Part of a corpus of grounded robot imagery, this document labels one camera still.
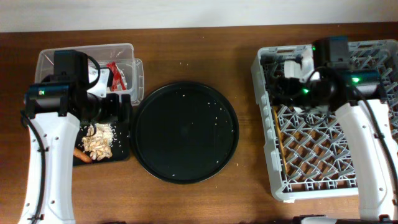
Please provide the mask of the red snack wrapper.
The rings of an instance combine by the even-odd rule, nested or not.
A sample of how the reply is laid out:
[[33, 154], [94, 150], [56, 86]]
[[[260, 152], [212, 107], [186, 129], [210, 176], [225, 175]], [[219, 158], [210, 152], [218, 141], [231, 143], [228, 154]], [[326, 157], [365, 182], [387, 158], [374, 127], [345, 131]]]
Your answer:
[[115, 62], [106, 65], [113, 73], [113, 82], [110, 91], [124, 91], [127, 90], [127, 82], [123, 72], [118, 68]]

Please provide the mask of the nut shells and rice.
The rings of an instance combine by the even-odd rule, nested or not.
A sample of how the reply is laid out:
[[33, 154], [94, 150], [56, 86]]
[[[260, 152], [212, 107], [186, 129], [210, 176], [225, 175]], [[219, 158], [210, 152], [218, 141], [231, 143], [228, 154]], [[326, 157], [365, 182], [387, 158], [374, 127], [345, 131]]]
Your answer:
[[111, 146], [114, 140], [114, 129], [110, 124], [91, 124], [85, 126], [86, 133], [82, 137], [83, 151], [93, 161], [110, 159], [113, 156]]

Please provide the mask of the orange carrot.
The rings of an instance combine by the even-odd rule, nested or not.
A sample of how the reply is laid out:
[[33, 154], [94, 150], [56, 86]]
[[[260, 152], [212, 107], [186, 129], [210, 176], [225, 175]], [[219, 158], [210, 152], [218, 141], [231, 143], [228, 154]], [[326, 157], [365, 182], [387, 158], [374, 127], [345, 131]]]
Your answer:
[[74, 148], [73, 155], [79, 160], [83, 161], [85, 164], [91, 164], [93, 162], [89, 156], [77, 148]]

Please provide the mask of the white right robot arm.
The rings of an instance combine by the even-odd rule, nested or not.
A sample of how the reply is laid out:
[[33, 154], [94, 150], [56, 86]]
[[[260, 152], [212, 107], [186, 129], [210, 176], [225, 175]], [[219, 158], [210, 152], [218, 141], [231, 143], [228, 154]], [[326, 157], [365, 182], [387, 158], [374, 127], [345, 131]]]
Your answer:
[[318, 67], [319, 79], [269, 78], [273, 103], [334, 112], [348, 142], [359, 193], [359, 216], [368, 223], [397, 223], [397, 143], [375, 70]]

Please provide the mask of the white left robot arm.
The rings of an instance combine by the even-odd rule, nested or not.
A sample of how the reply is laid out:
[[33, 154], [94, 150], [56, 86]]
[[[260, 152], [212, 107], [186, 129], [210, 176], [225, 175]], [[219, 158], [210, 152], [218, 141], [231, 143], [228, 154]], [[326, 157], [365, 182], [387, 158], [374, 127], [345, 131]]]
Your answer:
[[131, 110], [130, 96], [92, 94], [66, 83], [35, 83], [24, 96], [21, 121], [30, 136], [27, 191], [19, 223], [74, 223], [73, 151], [85, 112], [90, 121], [122, 121]]

